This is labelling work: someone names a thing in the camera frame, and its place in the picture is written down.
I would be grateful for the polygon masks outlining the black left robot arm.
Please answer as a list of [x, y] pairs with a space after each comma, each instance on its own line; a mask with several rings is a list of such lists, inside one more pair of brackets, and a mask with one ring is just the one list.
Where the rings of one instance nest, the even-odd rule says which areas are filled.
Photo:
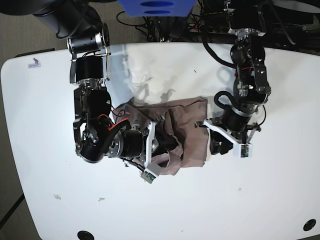
[[[202, 44], [222, 66], [233, 69], [233, 90], [221, 90], [214, 103], [222, 114], [204, 121], [210, 130], [210, 153], [250, 153], [251, 138], [261, 130], [252, 117], [265, 105], [272, 88], [267, 78], [267, 47], [289, 51], [320, 49], [320, 3], [317, 0], [205, 0], [201, 9]], [[209, 45], [216, 31], [233, 35], [230, 61]]]

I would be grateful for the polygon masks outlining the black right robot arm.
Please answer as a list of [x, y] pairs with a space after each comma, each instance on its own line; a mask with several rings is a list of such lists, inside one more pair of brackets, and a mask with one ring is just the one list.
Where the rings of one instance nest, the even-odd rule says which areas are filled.
[[157, 121], [144, 130], [133, 129], [128, 114], [112, 122], [112, 99], [103, 85], [107, 79], [103, 58], [110, 45], [108, 26], [88, 0], [3, 0], [5, 15], [33, 15], [58, 39], [67, 41], [71, 54], [70, 83], [74, 90], [75, 151], [89, 163], [104, 157], [120, 158], [143, 172], [163, 170], [177, 141], [159, 129]]

